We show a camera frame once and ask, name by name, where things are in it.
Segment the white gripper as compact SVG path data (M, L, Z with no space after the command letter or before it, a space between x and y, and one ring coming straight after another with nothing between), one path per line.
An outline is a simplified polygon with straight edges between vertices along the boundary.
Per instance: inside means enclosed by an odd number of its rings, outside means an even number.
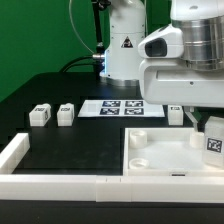
M224 70L195 71L181 59L182 32L172 25L147 36L138 46L142 98L148 103L224 108ZM198 121L185 112L198 132Z

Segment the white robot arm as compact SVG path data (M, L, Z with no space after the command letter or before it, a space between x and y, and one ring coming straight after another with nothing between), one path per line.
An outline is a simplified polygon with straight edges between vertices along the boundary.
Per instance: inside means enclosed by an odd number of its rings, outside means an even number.
M140 87L152 104L224 108L224 0L171 0L171 23L145 35L141 0L110 0L110 44L100 79Z

